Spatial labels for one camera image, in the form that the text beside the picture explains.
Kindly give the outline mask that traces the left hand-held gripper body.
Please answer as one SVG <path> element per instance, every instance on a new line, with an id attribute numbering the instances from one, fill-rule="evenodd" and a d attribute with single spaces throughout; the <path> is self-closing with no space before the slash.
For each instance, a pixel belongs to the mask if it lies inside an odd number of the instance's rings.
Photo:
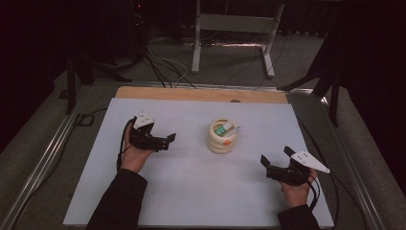
<path id="1" fill-rule="evenodd" d="M 135 116 L 131 122 L 133 123 L 130 132 L 130 143 L 132 146 L 139 150 L 167 150 L 169 143 L 167 137 L 155 137 L 151 133 L 151 136 L 145 134 L 145 128 L 147 125 L 155 122 L 153 118 L 146 115 L 146 113 L 140 113 Z"/>

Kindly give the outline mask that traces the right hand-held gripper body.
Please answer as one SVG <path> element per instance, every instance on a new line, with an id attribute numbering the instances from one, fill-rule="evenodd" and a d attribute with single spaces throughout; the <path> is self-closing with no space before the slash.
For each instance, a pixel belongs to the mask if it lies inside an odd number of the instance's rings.
<path id="1" fill-rule="evenodd" d="M 307 151 L 298 151 L 292 155 L 287 168 L 271 166 L 266 169 L 266 176 L 273 180 L 292 186 L 300 186 L 309 178 L 309 170 L 314 169 L 323 173 L 330 173 L 330 169 Z"/>

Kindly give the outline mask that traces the cream ribbed pen holder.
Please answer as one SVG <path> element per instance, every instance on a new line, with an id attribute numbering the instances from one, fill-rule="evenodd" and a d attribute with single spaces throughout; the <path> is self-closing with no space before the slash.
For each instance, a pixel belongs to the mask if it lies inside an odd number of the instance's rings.
<path id="1" fill-rule="evenodd" d="M 231 135 L 231 132 L 234 128 L 238 127 L 234 123 L 234 127 L 227 130 L 223 136 L 217 136 L 214 131 L 223 126 L 227 121 L 232 121 L 230 119 L 216 119 L 212 121 L 208 129 L 208 136 L 207 136 L 207 147 L 214 153 L 217 154 L 225 154 L 231 152 L 237 142 L 237 135 L 238 132 Z"/>

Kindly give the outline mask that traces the person's left hand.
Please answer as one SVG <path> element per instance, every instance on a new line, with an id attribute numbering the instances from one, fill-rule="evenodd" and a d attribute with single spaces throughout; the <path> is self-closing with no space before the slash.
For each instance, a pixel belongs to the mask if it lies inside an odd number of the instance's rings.
<path id="1" fill-rule="evenodd" d="M 120 168 L 139 173 L 154 149 L 137 149 L 130 143 L 130 132 L 132 125 L 129 125 L 124 135 L 124 153 Z"/>

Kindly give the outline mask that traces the person's right hand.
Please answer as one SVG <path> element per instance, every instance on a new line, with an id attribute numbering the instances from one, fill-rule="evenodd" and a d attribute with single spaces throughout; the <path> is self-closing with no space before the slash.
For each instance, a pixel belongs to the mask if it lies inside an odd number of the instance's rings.
<path id="1" fill-rule="evenodd" d="M 310 186 L 317 178 L 318 173 L 314 169 L 309 170 L 309 178 L 305 184 L 300 186 L 292 186 L 286 183 L 280 183 L 284 198 L 289 208 L 298 207 L 307 204 L 307 198 L 310 191 Z"/>

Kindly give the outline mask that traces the white table mat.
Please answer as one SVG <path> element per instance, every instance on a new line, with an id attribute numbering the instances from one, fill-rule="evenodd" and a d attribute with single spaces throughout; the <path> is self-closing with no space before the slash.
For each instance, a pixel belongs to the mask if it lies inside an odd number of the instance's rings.
<path id="1" fill-rule="evenodd" d="M 285 146 L 305 149 L 288 103 L 216 103 L 111 100 L 79 180 L 64 224 L 85 225 L 116 174 L 126 122 L 145 112 L 153 135 L 176 134 L 164 151 L 151 154 L 141 174 L 147 180 L 139 223 L 144 227 L 276 227 L 285 201 L 278 182 L 266 177 L 260 157 L 285 167 Z M 207 147 L 216 119 L 240 127 L 234 149 L 217 154 Z"/>

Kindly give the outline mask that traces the black tripod stand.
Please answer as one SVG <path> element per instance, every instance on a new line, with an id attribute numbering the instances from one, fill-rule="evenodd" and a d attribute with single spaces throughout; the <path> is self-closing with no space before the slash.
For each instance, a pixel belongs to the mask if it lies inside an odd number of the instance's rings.
<path id="1" fill-rule="evenodd" d="M 92 72 L 93 69 L 102 72 L 114 81 L 130 82 L 130 79 L 122 77 L 117 72 L 95 61 L 81 49 L 70 48 L 66 54 L 67 89 L 62 94 L 67 100 L 66 114 L 70 114 L 79 101 L 76 80 L 84 85 L 92 85 L 96 79 Z"/>
<path id="2" fill-rule="evenodd" d="M 330 103 L 328 116 L 332 123 L 337 127 L 337 107 L 340 87 L 339 62 L 342 60 L 340 49 L 334 47 L 337 37 L 330 32 L 319 49 L 316 57 L 313 59 L 306 75 L 299 80 L 293 81 L 285 86 L 278 87 L 281 91 L 291 91 L 309 81 L 318 79 L 316 86 L 311 94 L 314 97 L 324 97 L 328 90 L 330 92 Z"/>

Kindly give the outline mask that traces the white metal stand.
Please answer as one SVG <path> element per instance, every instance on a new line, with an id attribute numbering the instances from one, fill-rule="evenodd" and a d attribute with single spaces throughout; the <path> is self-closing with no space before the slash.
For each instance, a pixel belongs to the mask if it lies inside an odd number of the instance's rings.
<path id="1" fill-rule="evenodd" d="M 213 14 L 201 12 L 201 0 L 196 0 L 195 10 L 195 35 L 192 55 L 192 72 L 197 74 L 200 70 L 201 58 L 201 31 L 215 32 L 239 32 L 239 33 L 255 33 L 268 34 L 268 43 L 261 45 L 261 54 L 265 66 L 266 76 L 268 78 L 275 77 L 274 62 L 271 59 L 270 51 L 279 27 L 284 3 L 277 5 L 276 12 L 271 17 L 257 17 L 245 15 L 227 15 Z"/>

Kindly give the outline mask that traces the black floor bracket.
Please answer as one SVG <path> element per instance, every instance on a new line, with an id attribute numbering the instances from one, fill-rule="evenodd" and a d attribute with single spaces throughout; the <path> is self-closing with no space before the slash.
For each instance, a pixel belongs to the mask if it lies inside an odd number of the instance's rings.
<path id="1" fill-rule="evenodd" d="M 75 127 L 90 127 L 94 124 L 95 116 L 92 114 L 78 114 L 74 121 Z"/>

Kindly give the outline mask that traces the metal floor rail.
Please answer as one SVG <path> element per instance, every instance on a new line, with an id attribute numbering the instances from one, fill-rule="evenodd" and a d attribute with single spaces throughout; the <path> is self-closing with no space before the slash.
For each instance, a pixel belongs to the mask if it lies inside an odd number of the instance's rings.
<path id="1" fill-rule="evenodd" d="M 79 107 L 90 91 L 90 86 L 83 86 L 79 90 L 76 96 L 75 105 L 71 109 L 70 113 L 64 116 L 52 140 L 48 144 L 45 151 L 42 153 L 39 161 L 34 166 L 34 169 L 28 176 L 26 182 L 23 184 L 23 187 L 18 193 L 18 196 L 16 197 L 10 210 L 0 222 L 0 230 L 12 230 L 14 225 L 17 223 L 18 217 L 23 212 L 25 205 L 29 202 L 29 199 L 43 182 L 47 171 L 50 169 L 50 166 L 54 162 L 58 150 L 60 149 L 63 141 L 66 139 L 69 133 L 70 127 L 73 125 L 76 119 Z"/>
<path id="2" fill-rule="evenodd" d="M 387 185 L 383 177 L 392 175 L 380 151 L 348 97 L 338 103 L 323 97 L 321 104 L 368 228 L 387 230 L 380 199 Z"/>

